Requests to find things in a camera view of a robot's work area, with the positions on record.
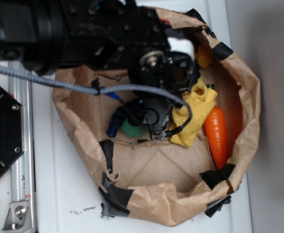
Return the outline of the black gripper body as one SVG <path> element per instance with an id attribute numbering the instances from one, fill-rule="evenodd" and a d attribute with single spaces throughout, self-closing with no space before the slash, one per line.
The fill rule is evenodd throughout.
<path id="1" fill-rule="evenodd" d="M 173 43 L 186 42 L 179 29 L 152 8 L 127 0 L 62 0 L 66 25 L 61 68 L 128 71 L 132 83 L 176 95 L 194 84 L 194 61 Z"/>

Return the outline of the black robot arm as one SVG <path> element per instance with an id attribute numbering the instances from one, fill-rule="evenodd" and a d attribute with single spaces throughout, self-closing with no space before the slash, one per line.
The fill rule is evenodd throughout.
<path id="1" fill-rule="evenodd" d="M 184 34 L 133 0 L 0 0 L 0 61 L 39 75 L 123 69 L 134 84 L 179 95 L 194 85 L 194 62 L 172 38 Z"/>

